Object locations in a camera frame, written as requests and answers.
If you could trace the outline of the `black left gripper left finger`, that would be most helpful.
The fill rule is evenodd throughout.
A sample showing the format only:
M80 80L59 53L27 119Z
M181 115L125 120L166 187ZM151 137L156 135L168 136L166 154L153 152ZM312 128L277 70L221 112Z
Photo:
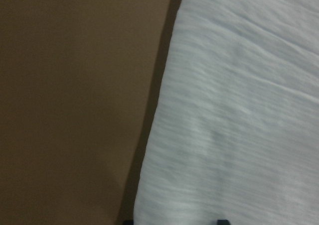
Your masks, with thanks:
M126 220L123 222L123 225L134 225L134 221L133 220Z

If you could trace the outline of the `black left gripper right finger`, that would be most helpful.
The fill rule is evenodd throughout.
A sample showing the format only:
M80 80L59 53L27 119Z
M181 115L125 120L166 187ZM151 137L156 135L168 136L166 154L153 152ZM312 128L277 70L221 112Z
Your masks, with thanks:
M229 220L226 220L226 219L217 220L216 225L229 225Z

